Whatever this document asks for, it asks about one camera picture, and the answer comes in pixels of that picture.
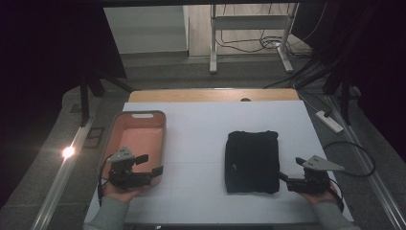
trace orange tray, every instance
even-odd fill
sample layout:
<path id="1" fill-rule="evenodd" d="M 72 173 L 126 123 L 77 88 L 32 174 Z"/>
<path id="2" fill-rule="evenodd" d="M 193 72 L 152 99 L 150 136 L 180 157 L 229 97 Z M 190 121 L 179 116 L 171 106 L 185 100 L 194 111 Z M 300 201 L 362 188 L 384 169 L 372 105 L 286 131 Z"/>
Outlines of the orange tray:
<path id="1" fill-rule="evenodd" d="M 108 142 L 104 149 L 103 160 L 126 146 L 135 156 L 148 155 L 148 161 L 132 167 L 135 173 L 151 173 L 164 163 L 164 143 L 167 117 L 162 111 L 122 112 L 114 119 Z M 108 178 L 110 164 L 102 172 Z M 162 175 L 152 179 L 151 186 L 161 182 Z"/>

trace light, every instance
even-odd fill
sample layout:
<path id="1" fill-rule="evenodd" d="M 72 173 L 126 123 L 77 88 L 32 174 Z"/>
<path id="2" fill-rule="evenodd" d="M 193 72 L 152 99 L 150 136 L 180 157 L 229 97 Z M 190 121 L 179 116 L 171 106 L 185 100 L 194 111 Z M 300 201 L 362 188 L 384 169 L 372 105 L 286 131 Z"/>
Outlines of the light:
<path id="1" fill-rule="evenodd" d="M 75 154 L 75 148 L 73 148 L 73 147 L 67 147 L 62 152 L 62 156 L 65 157 L 65 158 L 69 158 L 73 154 Z"/>

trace gray sleeve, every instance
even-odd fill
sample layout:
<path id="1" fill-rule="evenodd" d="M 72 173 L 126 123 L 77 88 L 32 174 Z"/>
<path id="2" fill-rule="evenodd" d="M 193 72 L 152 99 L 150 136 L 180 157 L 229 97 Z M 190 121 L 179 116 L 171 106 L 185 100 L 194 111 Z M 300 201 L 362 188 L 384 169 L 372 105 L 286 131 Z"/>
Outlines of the gray sleeve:
<path id="1" fill-rule="evenodd" d="M 128 207 L 127 203 L 105 196 L 102 198 L 100 210 L 89 223 L 84 224 L 83 229 L 122 230 Z"/>
<path id="2" fill-rule="evenodd" d="M 315 204 L 313 210 L 326 230 L 361 230 L 343 217 L 337 204 L 333 201 Z"/>

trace human hand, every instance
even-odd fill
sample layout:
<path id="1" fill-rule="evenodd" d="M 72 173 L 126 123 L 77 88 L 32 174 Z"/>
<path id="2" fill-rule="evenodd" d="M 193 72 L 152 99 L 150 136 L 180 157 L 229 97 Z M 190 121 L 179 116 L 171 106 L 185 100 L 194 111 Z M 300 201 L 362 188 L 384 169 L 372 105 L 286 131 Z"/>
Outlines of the human hand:
<path id="1" fill-rule="evenodd" d="M 334 191 L 335 193 L 337 193 L 337 190 L 332 185 L 331 181 L 330 181 L 330 189 L 332 191 Z M 303 196 L 311 204 L 317 204 L 317 203 L 320 203 L 320 202 L 326 201 L 326 200 L 333 200 L 333 201 L 336 200 L 335 197 L 328 191 L 325 191 L 322 194 L 302 194 L 302 193 L 298 193 L 298 194 L 300 196 Z"/>
<path id="2" fill-rule="evenodd" d="M 103 193 L 104 196 L 108 196 L 114 199 L 117 199 L 121 202 L 124 203 L 129 203 L 132 198 L 137 196 L 138 194 L 145 192 L 149 187 L 141 187 L 141 188 L 135 188 L 134 190 L 131 191 L 125 191 L 119 188 L 116 188 L 114 185 L 112 185 L 110 182 L 107 182 L 103 186 Z"/>

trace folded black cloth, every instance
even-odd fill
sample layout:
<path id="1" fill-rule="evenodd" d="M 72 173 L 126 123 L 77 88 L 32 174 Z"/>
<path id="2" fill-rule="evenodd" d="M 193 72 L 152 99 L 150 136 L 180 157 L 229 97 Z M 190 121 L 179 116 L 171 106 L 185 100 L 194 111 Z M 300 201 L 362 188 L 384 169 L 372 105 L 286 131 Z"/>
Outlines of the folded black cloth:
<path id="1" fill-rule="evenodd" d="M 225 153 L 227 193 L 274 194 L 280 188 L 278 132 L 229 134 Z"/>

